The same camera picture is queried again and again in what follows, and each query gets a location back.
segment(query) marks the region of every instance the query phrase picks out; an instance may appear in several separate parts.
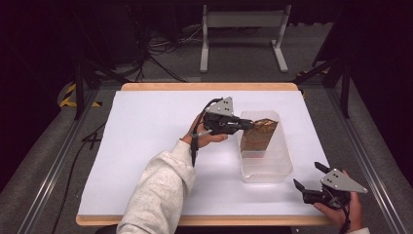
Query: white metal stand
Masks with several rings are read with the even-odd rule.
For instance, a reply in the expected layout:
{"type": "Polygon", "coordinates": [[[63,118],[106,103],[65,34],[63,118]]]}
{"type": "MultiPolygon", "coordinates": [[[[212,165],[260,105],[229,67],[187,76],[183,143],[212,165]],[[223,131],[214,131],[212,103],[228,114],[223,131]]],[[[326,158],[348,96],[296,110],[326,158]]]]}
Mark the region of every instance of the white metal stand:
{"type": "Polygon", "coordinates": [[[287,72],[288,68],[282,55],[282,38],[288,22],[291,6],[288,5],[283,11],[272,12],[208,12],[204,5],[203,15],[203,50],[201,54],[201,72],[207,72],[208,40],[207,29],[209,27],[278,27],[277,40],[272,40],[274,52],[280,66],[281,72],[287,72]]]}

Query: white table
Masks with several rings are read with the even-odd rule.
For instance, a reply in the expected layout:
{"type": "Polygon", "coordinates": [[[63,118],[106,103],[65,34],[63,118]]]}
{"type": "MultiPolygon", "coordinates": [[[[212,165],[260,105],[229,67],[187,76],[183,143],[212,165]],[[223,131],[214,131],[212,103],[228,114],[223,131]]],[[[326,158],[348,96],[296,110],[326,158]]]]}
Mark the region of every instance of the white table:
{"type": "Polygon", "coordinates": [[[245,110],[275,110],[281,116],[293,172],[281,183],[242,180],[237,138],[200,149],[194,189],[184,203],[179,225],[326,225],[329,221],[303,203],[292,182],[320,189],[326,166],[310,115],[293,84],[153,83],[127,84],[114,98],[103,140],[77,215],[80,225],[121,220],[148,161],[173,148],[194,118],[213,98],[232,97],[235,115],[245,110]]]}

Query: sleeve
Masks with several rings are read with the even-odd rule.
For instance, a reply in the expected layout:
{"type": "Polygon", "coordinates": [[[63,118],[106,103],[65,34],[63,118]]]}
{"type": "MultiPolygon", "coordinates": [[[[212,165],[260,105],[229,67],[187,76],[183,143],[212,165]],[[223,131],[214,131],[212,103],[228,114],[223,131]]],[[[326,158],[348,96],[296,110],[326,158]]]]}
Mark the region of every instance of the sleeve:
{"type": "Polygon", "coordinates": [[[368,230],[367,227],[364,227],[364,228],[359,229],[357,231],[349,232],[349,234],[370,234],[370,231],[368,230]]]}
{"type": "Polygon", "coordinates": [[[179,140],[171,152],[164,151],[149,161],[117,233],[174,233],[194,180],[190,145],[179,140]]]}

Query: gray floor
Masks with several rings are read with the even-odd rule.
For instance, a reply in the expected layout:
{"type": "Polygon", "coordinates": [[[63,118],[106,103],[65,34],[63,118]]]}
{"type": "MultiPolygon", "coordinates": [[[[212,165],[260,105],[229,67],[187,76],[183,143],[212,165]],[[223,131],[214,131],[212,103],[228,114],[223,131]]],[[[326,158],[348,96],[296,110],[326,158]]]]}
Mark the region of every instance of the gray floor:
{"type": "MultiPolygon", "coordinates": [[[[274,31],[259,29],[245,35],[235,30],[219,30],[209,38],[210,52],[208,73],[200,73],[201,43],[194,41],[172,54],[155,57],[162,65],[191,82],[282,82],[295,78],[302,70],[311,69],[311,63],[324,40],[330,25],[290,26],[286,29],[282,51],[288,65],[287,73],[280,73],[269,42],[274,31]]],[[[142,82],[173,82],[164,70],[150,62],[144,65],[142,82]]],[[[413,190],[396,166],[392,154],[381,138],[371,117],[363,105],[357,89],[351,86],[350,120],[343,120],[335,107],[336,90],[325,90],[319,83],[322,77],[314,77],[300,86],[305,91],[305,102],[319,135],[330,165],[346,169],[352,178],[368,186],[370,192],[360,195],[363,203],[364,224],[371,233],[413,232],[413,190]],[[348,125],[357,133],[361,153],[374,168],[374,175],[365,170],[359,160],[360,148],[349,135],[348,125]],[[390,202],[383,202],[387,197],[390,202]]],[[[27,233],[51,233],[67,183],[70,167],[80,149],[81,139],[104,123],[110,113],[111,103],[119,85],[111,81],[103,83],[94,100],[102,101],[101,107],[92,107],[80,126],[78,134],[67,150],[60,176],[51,189],[45,206],[40,208],[27,233]]],[[[0,195],[0,233],[18,233],[39,188],[48,174],[55,157],[73,121],[75,109],[63,107],[21,163],[15,176],[0,195]]],[[[87,144],[79,154],[70,182],[68,197],[60,217],[56,233],[94,233],[97,227],[81,227],[75,222],[81,194],[98,144],[90,149],[87,144]]],[[[293,233],[338,233],[332,226],[291,227],[293,233]]]]}

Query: human hand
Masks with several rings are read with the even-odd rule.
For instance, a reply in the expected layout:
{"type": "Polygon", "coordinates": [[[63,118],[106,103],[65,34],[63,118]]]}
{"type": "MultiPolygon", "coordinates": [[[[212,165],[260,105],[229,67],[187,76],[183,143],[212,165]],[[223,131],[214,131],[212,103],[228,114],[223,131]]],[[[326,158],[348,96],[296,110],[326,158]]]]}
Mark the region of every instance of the human hand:
{"type": "MultiPolygon", "coordinates": [[[[349,232],[352,232],[352,231],[357,231],[363,228],[363,226],[362,226],[361,202],[356,192],[351,192],[350,194],[351,194],[350,205],[348,205],[346,209],[350,207],[350,222],[351,223],[350,223],[349,232]]],[[[314,203],[313,206],[317,210],[325,214],[325,216],[330,218],[331,221],[334,223],[334,225],[336,225],[337,227],[341,228],[343,224],[345,223],[346,216],[344,215],[344,212],[341,209],[333,210],[322,203],[314,203]]]]}
{"type": "MultiPolygon", "coordinates": [[[[191,141],[192,141],[191,134],[194,131],[195,126],[197,125],[198,118],[200,118],[200,115],[198,115],[197,118],[195,118],[194,122],[192,123],[191,128],[188,131],[188,133],[181,139],[182,141],[184,141],[188,144],[191,144],[191,141]]],[[[203,124],[202,121],[203,120],[201,120],[201,124],[198,126],[198,129],[197,129],[198,134],[207,131],[205,129],[204,124],[203,124]]],[[[205,134],[205,135],[202,135],[202,136],[198,137],[198,147],[202,148],[202,147],[208,145],[211,142],[221,142],[221,141],[223,141],[227,138],[228,138],[228,135],[225,135],[225,134],[214,135],[214,136],[211,135],[211,134],[205,134]]]]}

